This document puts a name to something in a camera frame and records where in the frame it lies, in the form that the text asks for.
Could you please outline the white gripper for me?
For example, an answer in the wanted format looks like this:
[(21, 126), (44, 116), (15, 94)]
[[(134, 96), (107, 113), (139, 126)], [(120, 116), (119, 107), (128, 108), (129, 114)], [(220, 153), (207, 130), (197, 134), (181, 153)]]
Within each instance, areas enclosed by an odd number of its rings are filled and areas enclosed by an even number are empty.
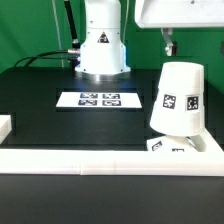
[(224, 0), (136, 0), (135, 22), (162, 28), (167, 56), (177, 54), (172, 28), (224, 27)]

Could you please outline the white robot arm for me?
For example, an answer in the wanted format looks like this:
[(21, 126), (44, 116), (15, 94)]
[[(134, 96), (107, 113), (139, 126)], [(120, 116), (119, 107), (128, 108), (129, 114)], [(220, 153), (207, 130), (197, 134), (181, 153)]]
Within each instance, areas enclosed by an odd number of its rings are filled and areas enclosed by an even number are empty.
[[(126, 47), (120, 38), (119, 0), (84, 0), (86, 39), (76, 75), (96, 81), (126, 78)], [(159, 28), (165, 52), (174, 54), (175, 28), (224, 27), (224, 0), (135, 0), (134, 20), (140, 28)]]

